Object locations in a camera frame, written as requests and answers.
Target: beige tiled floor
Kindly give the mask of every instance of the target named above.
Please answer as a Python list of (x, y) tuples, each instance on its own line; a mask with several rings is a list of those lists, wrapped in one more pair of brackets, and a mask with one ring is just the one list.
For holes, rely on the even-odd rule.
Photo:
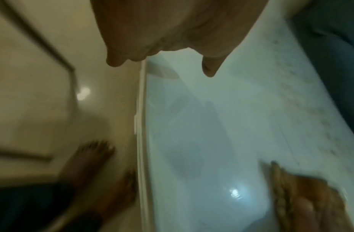
[[(0, 181), (52, 177), (76, 147), (106, 138), (113, 157), (72, 212), (89, 207), (129, 168), (136, 168), (139, 63), (108, 67), (103, 41), (88, 1), (13, 0), (11, 3), (76, 67), (87, 94), (76, 107), (69, 76), (0, 15), (0, 147), (53, 155), (50, 164), (0, 158)], [(136, 204), (102, 231), (141, 231)]]

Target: pant leg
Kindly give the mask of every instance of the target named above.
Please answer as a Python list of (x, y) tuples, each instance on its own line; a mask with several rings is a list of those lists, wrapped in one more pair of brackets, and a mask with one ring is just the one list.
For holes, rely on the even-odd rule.
[(34, 232), (63, 213), (73, 188), (54, 183), (0, 188), (0, 232)]
[(61, 232), (97, 232), (102, 226), (102, 219), (93, 212), (86, 212), (68, 223)]

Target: glossy white surface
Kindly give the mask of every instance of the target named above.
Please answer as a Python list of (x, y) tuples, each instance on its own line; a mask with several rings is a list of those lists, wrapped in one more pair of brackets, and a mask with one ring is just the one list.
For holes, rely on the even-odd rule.
[(148, 63), (157, 230), (279, 231), (265, 164), (341, 187), (354, 222), (354, 135), (271, 1), (214, 78), (192, 50)]

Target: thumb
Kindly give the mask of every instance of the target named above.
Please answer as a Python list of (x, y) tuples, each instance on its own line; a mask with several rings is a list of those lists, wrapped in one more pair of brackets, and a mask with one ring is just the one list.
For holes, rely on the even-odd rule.
[(111, 67), (121, 66), (127, 59), (116, 54), (114, 51), (107, 49), (107, 64)]
[(294, 232), (319, 232), (320, 228), (316, 221), (313, 204), (305, 199), (299, 198), (294, 201), (293, 226)]
[(207, 77), (213, 77), (220, 66), (223, 64), (225, 59), (227, 58), (228, 55), (222, 56), (222, 57), (217, 57), (217, 58), (211, 58), (211, 57), (203, 57), (203, 72)]

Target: bare foot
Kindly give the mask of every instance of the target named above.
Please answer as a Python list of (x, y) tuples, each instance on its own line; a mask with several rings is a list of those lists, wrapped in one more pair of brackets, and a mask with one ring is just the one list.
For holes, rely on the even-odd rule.
[(95, 211), (103, 221), (122, 212), (136, 198), (137, 182), (135, 171), (127, 172), (96, 204)]
[(78, 193), (115, 152), (106, 141), (93, 141), (78, 148), (60, 174), (60, 181), (70, 183)]

